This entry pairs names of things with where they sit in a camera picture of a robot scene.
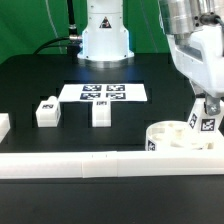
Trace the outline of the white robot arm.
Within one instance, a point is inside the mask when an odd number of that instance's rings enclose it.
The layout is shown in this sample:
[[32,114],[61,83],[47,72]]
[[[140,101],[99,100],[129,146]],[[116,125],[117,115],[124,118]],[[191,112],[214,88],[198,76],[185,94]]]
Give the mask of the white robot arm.
[[[157,0],[160,26],[176,69],[196,94],[205,95],[205,112],[221,113],[224,97],[224,0]],[[129,32],[123,0],[87,0],[87,27],[78,59],[98,67],[129,60]]]

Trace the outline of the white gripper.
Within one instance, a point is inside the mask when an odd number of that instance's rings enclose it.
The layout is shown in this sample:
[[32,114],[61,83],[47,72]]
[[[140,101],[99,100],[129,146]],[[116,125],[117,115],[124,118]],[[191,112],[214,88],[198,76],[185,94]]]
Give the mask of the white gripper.
[[203,26],[190,35],[186,46],[177,45],[173,35],[168,35],[167,40],[176,69],[193,82],[197,98],[205,97],[206,113],[218,115],[221,112],[219,98],[224,97],[224,33],[221,26]]

